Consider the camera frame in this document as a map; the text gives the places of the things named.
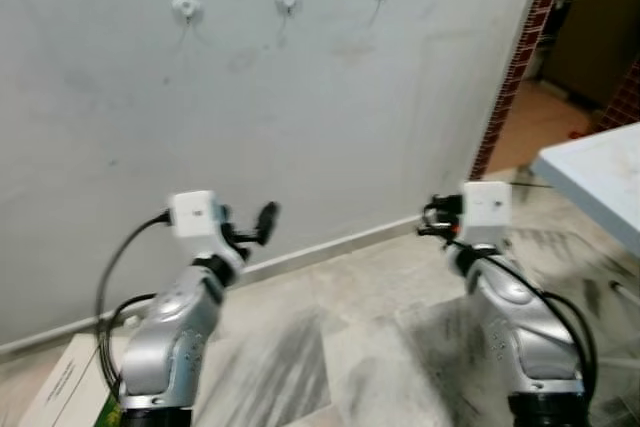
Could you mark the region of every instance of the cable wire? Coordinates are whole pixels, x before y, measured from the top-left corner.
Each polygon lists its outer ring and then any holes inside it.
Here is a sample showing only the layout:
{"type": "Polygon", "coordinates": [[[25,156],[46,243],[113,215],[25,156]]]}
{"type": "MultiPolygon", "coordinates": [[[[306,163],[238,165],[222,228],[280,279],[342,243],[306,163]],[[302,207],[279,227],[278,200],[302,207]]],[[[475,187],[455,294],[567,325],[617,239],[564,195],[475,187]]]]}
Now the cable wire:
{"type": "Polygon", "coordinates": [[[115,371],[113,363],[109,358],[109,348],[106,348],[106,331],[105,331],[105,319],[104,317],[104,305],[105,305],[105,294],[107,290],[107,284],[109,283],[109,279],[111,278],[111,274],[118,261],[122,257],[124,251],[129,247],[131,242],[140,235],[143,231],[151,227],[152,225],[159,223],[169,224],[171,221],[169,216],[169,211],[165,210],[160,215],[147,220],[146,222],[139,225],[136,229],[133,230],[120,244],[120,246],[113,253],[109,262],[107,263],[106,268],[104,269],[102,276],[100,277],[100,282],[98,284],[98,290],[96,293],[96,304],[95,304],[95,317],[96,317],[96,327],[95,327],[95,337],[96,342],[98,344],[98,352],[100,356],[100,367],[102,369],[102,374],[104,376],[105,382],[109,386],[109,390],[114,398],[118,398],[118,390],[117,390],[117,379],[118,374],[115,371]]]}
{"type": "Polygon", "coordinates": [[[125,300],[122,304],[120,304],[118,307],[116,307],[116,309],[113,311],[113,315],[111,316],[111,318],[109,319],[109,322],[107,322],[106,324],[106,328],[104,331],[104,342],[103,342],[103,347],[101,349],[101,351],[104,352],[104,359],[107,363],[107,365],[109,365],[110,369],[112,369],[113,374],[114,374],[114,381],[113,381],[113,386],[114,388],[112,389],[111,393],[114,394],[114,391],[117,393],[119,392],[119,388],[120,388],[120,373],[116,370],[115,368],[115,361],[113,359],[113,355],[111,352],[111,334],[113,333],[113,329],[116,326],[116,323],[118,321],[118,317],[120,317],[120,315],[122,314],[122,312],[134,305],[134,304],[138,304],[140,302],[145,302],[147,300],[151,300],[153,299],[157,294],[152,293],[152,294],[142,294],[142,295],[136,295],[135,297],[132,297],[128,300],[125,300]]]}
{"type": "Polygon", "coordinates": [[[515,187],[538,187],[539,189],[553,189],[553,186],[551,185],[529,184],[527,182],[509,182],[509,185],[513,185],[515,187]]]}
{"type": "Polygon", "coordinates": [[[589,372],[591,376],[590,383],[593,386],[593,390],[595,391],[595,387],[598,381],[598,353],[597,353],[598,351],[597,351],[596,339],[593,335],[593,331],[589,327],[589,324],[587,323],[587,320],[585,319],[582,312],[580,312],[580,309],[569,299],[562,297],[561,295],[555,294],[553,292],[544,292],[543,295],[548,299],[552,299],[552,300],[555,300],[556,302],[563,304],[565,307],[567,307],[571,311],[571,313],[578,320],[578,323],[580,324],[580,329],[582,330],[585,337],[585,341],[587,343],[587,349],[589,351],[589,357],[590,357],[589,362],[591,363],[591,370],[589,372]]]}

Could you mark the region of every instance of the wall stain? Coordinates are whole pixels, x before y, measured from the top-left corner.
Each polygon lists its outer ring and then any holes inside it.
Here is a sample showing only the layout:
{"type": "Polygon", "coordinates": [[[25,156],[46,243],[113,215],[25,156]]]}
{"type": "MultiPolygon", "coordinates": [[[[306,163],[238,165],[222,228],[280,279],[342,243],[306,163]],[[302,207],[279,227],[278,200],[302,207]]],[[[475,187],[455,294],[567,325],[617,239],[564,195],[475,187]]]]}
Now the wall stain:
{"type": "Polygon", "coordinates": [[[583,279],[582,282],[587,308],[593,315],[600,318],[600,299],[602,298],[602,294],[600,293],[600,289],[598,289],[598,284],[596,284],[595,280],[591,279],[583,279]]]}
{"type": "Polygon", "coordinates": [[[284,35],[279,35],[278,40],[276,41],[276,47],[278,48],[278,50],[283,50],[287,47],[287,45],[289,45],[289,40],[287,40],[287,37],[284,35]]]}
{"type": "Polygon", "coordinates": [[[375,50],[375,46],[370,42],[357,40],[355,42],[337,42],[331,49],[331,54],[353,66],[359,64],[375,50]]]}
{"type": "Polygon", "coordinates": [[[227,70],[232,74],[239,74],[250,69],[260,57],[260,50],[246,47],[238,51],[227,63],[227,70]]]}
{"type": "Polygon", "coordinates": [[[436,10],[436,4],[435,2],[432,2],[422,9],[422,12],[420,12],[420,15],[418,16],[418,18],[422,20],[428,19],[429,17],[431,17],[431,14],[433,14],[435,10],[436,10]]]}
{"type": "Polygon", "coordinates": [[[61,56],[58,53],[57,44],[51,39],[51,33],[47,28],[47,22],[38,10],[36,3],[33,0],[19,1],[24,13],[38,34],[38,39],[48,60],[54,65],[63,65],[61,56]]]}
{"type": "Polygon", "coordinates": [[[477,29],[440,30],[427,33],[427,35],[424,36],[424,40],[434,41],[464,39],[466,37],[471,37],[476,33],[478,33],[477,29]]]}
{"type": "Polygon", "coordinates": [[[80,94],[95,94],[100,90],[93,77],[79,69],[66,72],[64,83],[80,94]]]}

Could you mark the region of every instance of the doorway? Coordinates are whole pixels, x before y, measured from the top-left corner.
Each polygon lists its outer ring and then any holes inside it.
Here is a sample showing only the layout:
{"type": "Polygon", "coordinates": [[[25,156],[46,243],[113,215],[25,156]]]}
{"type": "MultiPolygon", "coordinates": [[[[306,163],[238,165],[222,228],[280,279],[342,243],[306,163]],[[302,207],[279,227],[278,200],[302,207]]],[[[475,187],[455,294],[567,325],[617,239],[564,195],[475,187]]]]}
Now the doorway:
{"type": "Polygon", "coordinates": [[[544,147],[640,121],[638,5],[532,1],[471,179],[527,166],[544,147]]]}

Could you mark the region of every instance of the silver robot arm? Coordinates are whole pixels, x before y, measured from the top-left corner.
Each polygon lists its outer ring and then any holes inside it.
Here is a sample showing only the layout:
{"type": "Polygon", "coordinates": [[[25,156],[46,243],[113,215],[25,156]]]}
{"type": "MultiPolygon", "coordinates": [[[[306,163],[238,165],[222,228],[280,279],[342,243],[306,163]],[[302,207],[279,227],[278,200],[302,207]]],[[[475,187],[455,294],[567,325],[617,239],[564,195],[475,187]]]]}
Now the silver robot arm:
{"type": "Polygon", "coordinates": [[[510,186],[468,182],[461,196],[434,198],[427,207],[418,232],[448,241],[450,268],[465,278],[471,310],[504,380],[514,425],[588,425],[572,335],[502,255],[511,217],[510,186]]]}
{"type": "Polygon", "coordinates": [[[249,255],[240,243],[265,245],[278,207],[269,203],[255,230],[236,232],[228,209],[209,191],[171,199],[174,235],[193,258],[178,279],[157,295],[123,357],[119,403],[123,427],[191,425],[204,350],[214,332],[224,289],[249,255]]]}

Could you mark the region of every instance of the marble floor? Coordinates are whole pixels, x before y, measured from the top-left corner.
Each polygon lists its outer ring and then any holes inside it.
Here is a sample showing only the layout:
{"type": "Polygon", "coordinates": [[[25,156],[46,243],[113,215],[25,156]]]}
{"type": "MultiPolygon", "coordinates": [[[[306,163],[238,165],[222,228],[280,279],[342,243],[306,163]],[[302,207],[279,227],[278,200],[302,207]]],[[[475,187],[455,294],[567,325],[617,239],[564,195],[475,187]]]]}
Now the marble floor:
{"type": "Polygon", "coordinates": [[[487,171],[499,172],[532,162],[540,149],[569,141],[572,132],[587,132],[592,114],[558,98],[538,82],[525,80],[518,87],[487,171]]]}
{"type": "MultiPolygon", "coordinates": [[[[640,311],[608,282],[638,293],[640,264],[553,189],[515,188],[513,224],[510,255],[578,304],[600,354],[637,357],[640,345],[623,344],[640,330],[640,311]]],[[[439,242],[413,235],[233,290],[207,352],[195,425],[510,426],[468,307],[439,242]]],[[[18,425],[64,346],[0,364],[1,427],[18,425]]],[[[591,422],[640,425],[639,372],[601,366],[591,422]]]]}

